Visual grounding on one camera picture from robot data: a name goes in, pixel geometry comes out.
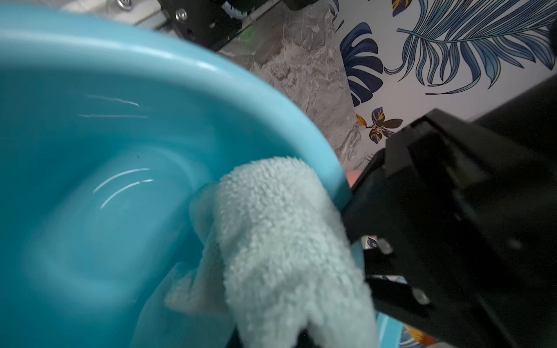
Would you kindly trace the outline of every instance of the blue leaf print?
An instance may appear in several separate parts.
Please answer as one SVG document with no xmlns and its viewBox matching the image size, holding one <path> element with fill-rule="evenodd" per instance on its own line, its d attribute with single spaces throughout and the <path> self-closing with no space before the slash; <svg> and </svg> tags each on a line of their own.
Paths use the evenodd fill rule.
<svg viewBox="0 0 557 348">
<path fill-rule="evenodd" d="M 557 14 L 557 0 L 435 0 L 431 6 L 427 0 L 417 1 L 421 11 L 414 29 L 397 29 L 408 34 L 402 64 L 384 71 L 392 75 L 406 67 L 403 79 L 417 60 L 418 82 L 425 85 L 427 79 L 428 87 L 439 87 L 457 75 L 462 58 L 472 75 L 472 82 L 466 86 L 427 95 L 454 94 L 474 87 L 482 76 L 478 57 L 485 76 L 491 80 L 489 88 L 507 63 L 524 68 L 520 59 L 536 62 L 537 58 L 550 70 L 555 66 L 549 27 Z M 403 4 L 404 0 L 393 0 L 393 15 Z M 449 75 L 445 80 L 447 64 Z M 441 81 L 434 83 L 437 71 Z"/>
<path fill-rule="evenodd" d="M 393 2 L 393 17 L 404 11 L 410 6 L 412 0 L 392 0 Z"/>
<path fill-rule="evenodd" d="M 377 43 L 371 38 L 364 38 L 356 45 L 354 41 L 364 34 L 371 34 L 372 31 L 366 23 L 358 24 L 352 29 L 340 43 L 340 53 L 343 57 L 344 70 L 348 77 L 352 76 L 359 81 L 348 79 L 348 85 L 352 93 L 352 102 L 358 106 L 373 97 L 373 92 L 383 85 L 383 80 L 377 76 L 364 71 L 359 66 L 370 68 L 378 73 L 383 73 L 383 63 L 375 56 L 361 56 L 359 54 L 377 54 Z"/>
<path fill-rule="evenodd" d="M 381 124 L 385 120 L 385 114 L 383 113 L 383 108 L 378 107 L 372 112 L 372 122 L 374 125 Z"/>
<path fill-rule="evenodd" d="M 333 0 L 333 2 L 335 3 L 335 7 L 333 7 L 333 5 L 331 5 L 330 3 L 328 3 L 327 5 L 329 5 L 329 12 L 333 15 L 333 23 L 334 23 L 335 19 L 339 15 L 340 6 L 339 6 L 339 0 Z M 338 31 L 340 27 L 343 26 L 343 24 L 344 24 L 344 19 L 340 22 L 339 26 L 336 28 L 335 31 Z"/>
</svg>

